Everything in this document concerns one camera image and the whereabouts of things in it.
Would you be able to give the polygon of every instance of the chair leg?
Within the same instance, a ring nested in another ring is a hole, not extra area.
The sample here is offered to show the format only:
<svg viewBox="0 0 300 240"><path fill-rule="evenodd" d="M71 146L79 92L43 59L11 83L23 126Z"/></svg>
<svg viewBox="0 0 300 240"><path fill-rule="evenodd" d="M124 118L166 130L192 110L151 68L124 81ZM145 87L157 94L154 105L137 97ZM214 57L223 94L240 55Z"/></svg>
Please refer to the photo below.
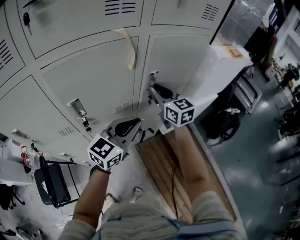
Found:
<svg viewBox="0 0 300 240"><path fill-rule="evenodd" d="M18 198L18 196L17 196L14 192L13 192L13 196L15 197L15 199L16 199L20 204L25 205L25 202L22 201L22 200L20 200L20 199Z"/></svg>
<svg viewBox="0 0 300 240"><path fill-rule="evenodd" d="M11 201L13 207L16 207L16 206L17 206L17 205L14 203L14 198L13 198L12 195L10 196L10 201Z"/></svg>

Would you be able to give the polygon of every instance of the sneaker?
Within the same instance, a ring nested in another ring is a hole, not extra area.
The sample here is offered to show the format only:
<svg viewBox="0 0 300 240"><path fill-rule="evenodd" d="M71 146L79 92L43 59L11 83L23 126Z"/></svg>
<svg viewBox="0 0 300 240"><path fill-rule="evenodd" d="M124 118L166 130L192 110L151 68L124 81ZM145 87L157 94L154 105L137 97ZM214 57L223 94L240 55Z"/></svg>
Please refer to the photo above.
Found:
<svg viewBox="0 0 300 240"><path fill-rule="evenodd" d="M105 196L105 203L107 204L107 207L110 207L114 203L116 203L116 199L111 195L110 193L106 194Z"/></svg>
<svg viewBox="0 0 300 240"><path fill-rule="evenodd" d="M143 196L144 192L140 187L135 187L133 189L133 199L138 200L141 196Z"/></svg>

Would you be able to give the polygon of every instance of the locker vent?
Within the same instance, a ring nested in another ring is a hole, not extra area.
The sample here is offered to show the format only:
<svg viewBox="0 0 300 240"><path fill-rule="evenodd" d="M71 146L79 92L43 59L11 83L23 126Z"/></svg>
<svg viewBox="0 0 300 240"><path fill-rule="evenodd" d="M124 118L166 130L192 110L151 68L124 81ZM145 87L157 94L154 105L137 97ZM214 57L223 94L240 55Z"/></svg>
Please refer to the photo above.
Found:
<svg viewBox="0 0 300 240"><path fill-rule="evenodd" d="M0 70L4 68L14 57L6 44L5 40L0 42Z"/></svg>
<svg viewBox="0 0 300 240"><path fill-rule="evenodd" d="M129 109L129 103L123 104L123 111L127 111Z"/></svg>
<svg viewBox="0 0 300 240"><path fill-rule="evenodd" d="M67 136L68 134L71 134L72 132L74 132L74 130L72 128L66 127L64 129L62 129L61 131L59 131L58 133L64 137L64 136Z"/></svg>
<svg viewBox="0 0 300 240"><path fill-rule="evenodd" d="M134 12L135 0L105 0L105 15Z"/></svg>
<svg viewBox="0 0 300 240"><path fill-rule="evenodd" d="M116 114L123 112L122 106L116 107Z"/></svg>
<svg viewBox="0 0 300 240"><path fill-rule="evenodd" d="M214 7L210 4L207 4L207 6L205 7L205 10L202 14L202 18L213 21L217 15L218 11L219 11L219 8Z"/></svg>
<svg viewBox="0 0 300 240"><path fill-rule="evenodd" d="M116 107L116 114L120 114L122 112L125 112L127 110L130 109L130 104L129 103L125 103L121 106Z"/></svg>

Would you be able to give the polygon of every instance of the forearm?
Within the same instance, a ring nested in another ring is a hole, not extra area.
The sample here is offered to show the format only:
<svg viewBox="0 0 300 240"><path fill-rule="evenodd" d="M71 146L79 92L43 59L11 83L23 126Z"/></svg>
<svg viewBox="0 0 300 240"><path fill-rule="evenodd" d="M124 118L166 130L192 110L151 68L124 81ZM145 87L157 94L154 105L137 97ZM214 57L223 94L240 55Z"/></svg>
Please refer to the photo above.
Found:
<svg viewBox="0 0 300 240"><path fill-rule="evenodd" d="M109 174L95 170L75 206L73 219L95 228L104 204Z"/></svg>
<svg viewBox="0 0 300 240"><path fill-rule="evenodd" d="M203 192L214 190L210 175L196 143L187 127L175 130L180 168L191 202Z"/></svg>

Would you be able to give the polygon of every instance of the gray shirt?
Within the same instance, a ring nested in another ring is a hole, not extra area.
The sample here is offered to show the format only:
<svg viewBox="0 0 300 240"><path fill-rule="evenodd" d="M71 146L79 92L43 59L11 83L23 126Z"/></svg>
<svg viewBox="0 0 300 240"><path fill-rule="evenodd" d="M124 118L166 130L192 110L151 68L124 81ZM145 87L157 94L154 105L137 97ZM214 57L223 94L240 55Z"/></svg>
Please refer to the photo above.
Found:
<svg viewBox="0 0 300 240"><path fill-rule="evenodd" d="M193 222L211 222L218 220L230 220L232 217L222 204L215 192L206 192L199 195L192 203ZM105 221L101 225L101 233L80 220L71 220L66 223L59 240L165 240L174 237L178 229L170 221L162 216L156 209L139 205L137 203L120 203L120 206L105 215L102 219L114 219ZM207 239L235 240L240 239L237 232L223 232Z"/></svg>

